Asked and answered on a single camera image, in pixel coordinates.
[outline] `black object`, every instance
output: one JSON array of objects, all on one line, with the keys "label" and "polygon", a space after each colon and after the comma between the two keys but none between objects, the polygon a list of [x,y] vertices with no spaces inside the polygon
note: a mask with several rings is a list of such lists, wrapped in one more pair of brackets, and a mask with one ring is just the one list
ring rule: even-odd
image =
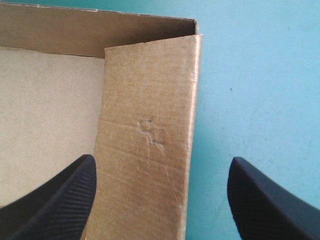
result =
[{"label": "black object", "polygon": [[232,161],[227,194],[243,240],[320,240],[320,211],[241,157]]},{"label": "black object", "polygon": [[96,185],[95,159],[83,155],[39,188],[0,208],[0,240],[79,240]]}]

